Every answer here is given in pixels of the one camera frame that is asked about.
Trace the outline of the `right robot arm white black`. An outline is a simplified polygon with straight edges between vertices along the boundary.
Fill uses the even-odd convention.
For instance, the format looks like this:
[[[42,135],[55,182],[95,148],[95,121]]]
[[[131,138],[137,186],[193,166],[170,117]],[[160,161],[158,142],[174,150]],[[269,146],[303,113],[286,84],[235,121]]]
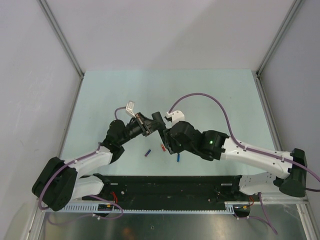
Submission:
[[[299,167],[306,165],[303,150],[287,152],[259,148],[238,142],[223,132],[200,132],[186,121],[161,129],[159,135],[170,154],[187,151],[207,161],[234,161],[263,170],[236,177],[230,194],[237,201],[258,193],[281,192],[296,198],[306,195],[307,173]]]

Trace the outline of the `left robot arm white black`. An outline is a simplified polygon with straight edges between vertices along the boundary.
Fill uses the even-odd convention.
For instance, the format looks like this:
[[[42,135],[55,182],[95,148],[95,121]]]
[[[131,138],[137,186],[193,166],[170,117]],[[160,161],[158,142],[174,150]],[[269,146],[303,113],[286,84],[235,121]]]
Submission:
[[[100,174],[87,174],[117,161],[125,151],[123,145],[130,140],[139,135],[147,137],[165,128],[159,112],[153,113],[151,118],[139,112],[128,124],[119,119],[113,120],[105,139],[98,143],[97,149],[93,152],[69,160],[52,157],[31,189],[38,198],[38,208],[57,212],[71,200],[86,196],[107,199],[111,188],[105,184]]]

